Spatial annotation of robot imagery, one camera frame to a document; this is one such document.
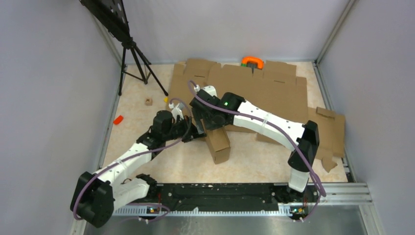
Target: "black tripod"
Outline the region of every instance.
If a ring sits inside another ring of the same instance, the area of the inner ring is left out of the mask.
[[[157,79],[156,75],[154,74],[153,70],[150,68],[150,62],[138,48],[136,42],[134,42],[133,38],[130,35],[130,27],[128,26],[127,15],[125,14],[124,10],[124,3],[122,0],[80,0],[82,5],[86,6],[86,8],[108,29],[108,31],[118,40],[121,42],[123,50],[122,50],[122,62],[121,62],[121,76],[119,80],[119,90],[118,95],[121,95],[122,90],[122,81],[123,81],[123,74],[128,74],[138,80],[144,82],[144,84],[148,83],[148,78],[150,75],[154,77],[160,88],[163,90],[164,95],[168,96],[167,91],[164,89],[163,85]],[[127,50],[130,50],[134,61],[140,71],[141,78],[132,75],[126,72],[125,66],[125,53]],[[148,68],[150,73],[146,76],[141,68],[140,62],[138,60],[138,56],[143,61],[144,65]]]

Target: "beige table surface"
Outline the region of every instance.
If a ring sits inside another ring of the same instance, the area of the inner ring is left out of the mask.
[[[297,76],[307,78],[309,107],[325,107],[311,62],[294,62]],[[173,64],[152,65],[156,76],[166,89],[170,86]],[[128,66],[127,71],[139,77],[137,66]],[[153,99],[152,106],[145,106],[147,97]],[[124,120],[112,128],[104,165],[127,151],[136,139],[152,124],[156,112],[165,107],[164,94],[153,77],[147,85],[126,76],[115,117]],[[255,134],[228,132],[231,141],[230,159],[215,165],[206,143],[192,141],[179,143],[164,150],[151,162],[141,166],[134,175],[150,174],[159,183],[277,183],[287,182],[290,167],[287,164],[290,151],[282,145],[255,141]],[[320,160],[315,160],[314,171],[323,182],[347,182],[343,163],[334,158],[337,167],[327,173]]]

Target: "robotic arm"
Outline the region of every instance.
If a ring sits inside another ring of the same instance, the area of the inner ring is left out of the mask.
[[[202,89],[197,86],[195,91],[199,99],[195,97],[190,105],[196,125],[191,123],[188,116],[182,114],[183,104],[170,105],[171,112],[158,111],[149,130],[140,136],[127,152],[109,165],[112,167],[100,169],[93,174],[85,172],[79,177],[70,205],[71,211],[76,211],[74,215],[80,216],[95,227],[103,226],[115,210],[137,199],[154,196],[157,181],[149,175],[140,174],[127,183],[124,181],[137,168],[167,148],[166,141],[181,138],[181,141],[189,142],[205,137],[204,128],[213,130],[230,124],[254,130],[290,149],[292,153],[288,164],[291,166],[291,176],[288,187],[298,192],[304,191],[309,169],[289,140],[280,131],[267,125],[267,122],[282,128],[295,141],[310,165],[313,164],[319,146],[316,123],[308,121],[301,124],[282,119],[255,107],[233,93],[225,93],[222,99],[219,99],[213,86]],[[207,106],[200,99],[221,108],[222,111]],[[250,114],[253,118],[238,114]]]

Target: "brown cardboard box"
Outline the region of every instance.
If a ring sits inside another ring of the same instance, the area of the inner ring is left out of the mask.
[[[305,123],[308,120],[307,80],[293,76],[295,68],[286,63],[267,61],[263,70],[255,69],[252,73],[248,67],[221,67],[220,64],[215,64],[210,69],[207,84],[216,88],[218,97],[222,97],[225,92],[232,92],[260,109],[291,121]],[[236,126],[227,126],[226,130],[252,133],[251,130]]]
[[[201,87],[205,86],[209,70],[216,64],[216,62],[204,59],[188,59],[186,63],[175,64],[169,89],[169,100],[176,97],[189,105],[193,95],[187,87],[187,81],[191,79]],[[183,114],[189,115],[186,109],[183,110]],[[215,164],[227,161],[231,152],[231,143],[224,128],[206,131],[206,134],[206,144]]]
[[[323,168],[329,172],[337,166],[332,160],[333,156],[345,156],[345,116],[317,107],[308,108],[308,118],[319,126],[320,146],[316,159],[320,159]]]

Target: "gray floor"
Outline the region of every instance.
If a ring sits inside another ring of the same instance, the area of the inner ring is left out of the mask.
[[[102,228],[88,226],[85,235],[365,235],[358,206],[319,206],[304,223],[282,217],[166,217],[146,225],[136,219],[115,216]]]

